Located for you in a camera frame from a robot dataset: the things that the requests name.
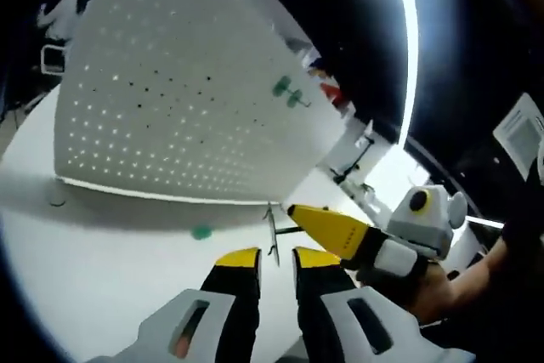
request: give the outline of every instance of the red object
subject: red object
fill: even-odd
[[[325,93],[327,99],[332,102],[332,104],[338,108],[339,106],[342,106],[344,103],[348,102],[346,98],[344,98],[342,91],[339,87],[336,87],[334,85],[329,85],[324,82],[320,84],[321,89]]]

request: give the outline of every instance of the person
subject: person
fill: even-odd
[[[519,361],[524,355],[541,359],[544,178],[539,171],[544,173],[544,155],[539,154],[537,161],[501,238],[457,278],[449,281],[438,264],[430,264],[416,288],[366,284],[410,311],[421,324],[442,320],[422,329],[439,346],[473,352],[477,362]]]
[[[87,3],[88,0],[60,0],[47,14],[42,7],[37,17],[37,26],[47,27],[46,42],[65,46],[66,55]]]
[[[338,108],[347,103],[347,100],[343,96],[337,82],[334,80],[332,73],[326,67],[323,58],[317,58],[310,65],[308,74],[320,84],[320,88],[325,93],[327,99],[329,99],[335,107]]]

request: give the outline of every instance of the black ceiling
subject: black ceiling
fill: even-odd
[[[16,6],[4,33],[12,46],[41,1],[10,1]],[[358,115],[374,118],[378,131],[396,140],[406,82],[402,1],[280,1],[324,56]],[[501,203],[512,193],[491,200],[488,190],[506,191],[519,186],[521,178],[506,158],[497,176],[490,163],[504,153],[491,132],[519,95],[536,94],[541,82],[541,49],[530,17],[515,0],[416,0],[416,5],[419,80],[410,130],[415,143],[409,150],[431,171],[438,164],[456,179],[466,173],[459,181],[480,210],[501,217]]]

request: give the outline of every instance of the person's arm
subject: person's arm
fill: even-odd
[[[544,187],[537,161],[534,161],[518,200],[512,203],[511,216],[502,228],[502,237],[489,253],[453,281],[447,280],[441,267],[429,265],[414,301],[401,306],[421,323],[432,323],[470,304],[489,287],[491,277],[501,269],[507,258],[519,264],[520,261],[530,260],[535,254],[544,232],[544,223],[541,221],[543,209]]]
[[[65,0],[61,0],[59,4],[57,4],[53,10],[51,10],[49,13],[44,13],[44,7],[40,10],[39,15],[37,16],[37,26],[39,28],[43,28],[46,26],[49,26],[51,23],[53,23],[58,17],[60,10],[64,7]]]
[[[430,264],[413,303],[404,305],[422,324],[433,323],[470,304],[488,287],[490,278],[507,256],[502,239],[478,263],[449,281],[438,264]]]

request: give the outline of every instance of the light strip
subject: light strip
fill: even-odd
[[[467,216],[467,221],[476,224],[489,225],[490,227],[495,227],[496,229],[501,229],[504,226],[504,223],[499,223],[498,221],[486,220],[485,218],[478,218],[473,216]]]
[[[140,199],[152,199],[162,201],[179,201],[183,203],[200,203],[200,204],[234,204],[237,206],[262,206],[262,205],[276,205],[276,201],[238,201],[238,200],[213,200],[213,199],[197,199],[195,197],[185,196],[170,196],[161,195],[159,193],[145,193],[143,191],[136,190],[124,190],[117,187],[102,186],[100,184],[94,184],[89,182],[83,182],[81,180],[64,178],[57,176],[57,179],[62,180],[66,184],[71,184],[85,189],[102,191],[104,193],[111,193],[119,196],[138,197]]]
[[[411,116],[414,111],[417,86],[417,66],[419,60],[419,28],[417,24],[416,0],[402,0],[405,10],[406,36],[408,38],[408,77],[406,79],[405,112],[400,126],[399,146],[404,149]]]

